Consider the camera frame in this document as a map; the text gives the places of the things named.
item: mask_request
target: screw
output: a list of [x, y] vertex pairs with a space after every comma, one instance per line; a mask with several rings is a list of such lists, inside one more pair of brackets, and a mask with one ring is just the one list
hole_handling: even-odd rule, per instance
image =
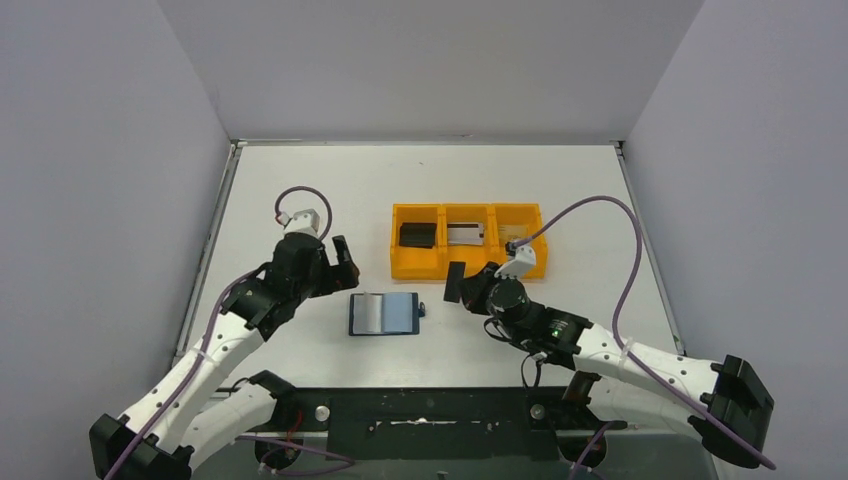
[[545, 418], [545, 407], [538, 403], [533, 405], [530, 407], [530, 417], [533, 418], [533, 420], [541, 420]]
[[318, 420], [319, 422], [326, 422], [328, 418], [330, 418], [329, 408], [324, 405], [320, 405], [315, 409], [315, 420]]

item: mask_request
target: yellow tray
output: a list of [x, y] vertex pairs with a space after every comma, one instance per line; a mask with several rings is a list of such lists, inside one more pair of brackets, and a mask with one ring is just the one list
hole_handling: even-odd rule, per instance
[[[398, 245], [400, 226], [407, 222], [436, 224], [433, 248]], [[482, 223], [483, 245], [448, 245], [448, 223]], [[479, 272], [486, 262], [506, 262], [504, 243], [523, 238], [542, 228], [542, 214], [535, 203], [395, 204], [392, 212], [392, 243], [389, 255], [392, 278], [398, 280], [444, 280], [450, 262], [465, 262], [466, 276]], [[525, 278], [544, 278], [548, 244], [542, 235], [532, 243], [536, 268]]]

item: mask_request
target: white table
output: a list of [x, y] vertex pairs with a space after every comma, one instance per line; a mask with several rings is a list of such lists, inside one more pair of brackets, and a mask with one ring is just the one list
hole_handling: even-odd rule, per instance
[[[392, 280], [392, 204], [538, 203], [546, 220], [589, 195], [607, 194], [630, 203], [612, 146], [248, 145], [241, 152], [188, 333], [191, 342], [206, 328], [221, 289], [271, 258], [282, 232], [274, 222], [274, 200], [293, 185], [313, 186], [329, 197], [334, 211], [330, 236], [347, 238], [362, 272], [357, 291], [418, 292], [427, 316], [419, 335], [350, 337], [352, 291], [308, 300], [225, 385], [267, 369], [299, 387], [519, 386], [524, 353], [486, 336], [484, 317], [443, 302], [441, 283]], [[289, 213], [304, 208], [324, 212], [317, 198], [301, 192], [282, 207]], [[633, 262], [635, 243], [627, 217], [612, 204], [591, 204], [560, 220], [546, 235], [547, 277], [528, 283], [531, 299], [609, 328]], [[621, 328], [624, 336], [677, 350], [647, 256]], [[528, 375], [532, 370], [527, 367]], [[542, 384], [563, 385], [570, 377], [563, 368], [546, 366]]]

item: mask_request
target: red wire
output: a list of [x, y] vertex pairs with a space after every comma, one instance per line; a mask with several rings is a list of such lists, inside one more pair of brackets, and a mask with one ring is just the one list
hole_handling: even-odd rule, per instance
[[286, 441], [287, 442], [291, 442], [292, 434], [294, 432], [296, 432], [298, 428], [300, 428], [301, 423], [303, 423], [303, 411], [298, 410], [297, 411], [297, 421], [294, 422], [294, 426], [292, 428], [290, 428], [288, 432], [286, 432]]

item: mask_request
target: gray wall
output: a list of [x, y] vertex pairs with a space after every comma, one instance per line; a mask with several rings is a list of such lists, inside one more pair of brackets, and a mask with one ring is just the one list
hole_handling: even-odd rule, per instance
[[232, 137], [606, 143], [703, 0], [159, 3]]
[[707, 0], [627, 139], [691, 353], [749, 359], [776, 474], [844, 478], [848, 4]]
[[0, 5], [0, 465], [91, 479], [165, 372], [227, 137], [154, 0]]

